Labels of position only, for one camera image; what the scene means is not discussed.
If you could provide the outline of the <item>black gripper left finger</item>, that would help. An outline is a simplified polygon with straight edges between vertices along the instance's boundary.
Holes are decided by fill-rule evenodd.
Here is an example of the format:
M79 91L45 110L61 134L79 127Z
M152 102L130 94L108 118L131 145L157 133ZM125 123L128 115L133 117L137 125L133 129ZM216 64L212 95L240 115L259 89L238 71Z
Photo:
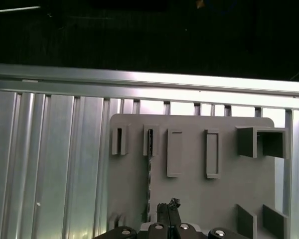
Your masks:
M143 223L139 231L128 226L119 226L95 239L167 239L169 237L169 214L166 203L157 205L157 220L156 223Z

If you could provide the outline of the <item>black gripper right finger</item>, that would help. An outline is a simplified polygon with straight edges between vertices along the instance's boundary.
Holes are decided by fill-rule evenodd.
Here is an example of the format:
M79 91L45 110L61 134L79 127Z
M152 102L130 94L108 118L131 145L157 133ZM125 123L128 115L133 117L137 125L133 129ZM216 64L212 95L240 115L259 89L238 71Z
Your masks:
M183 223L178 208L180 199L172 198L167 204L170 234L172 239L241 239L238 233L225 228L214 228L205 234L198 225Z

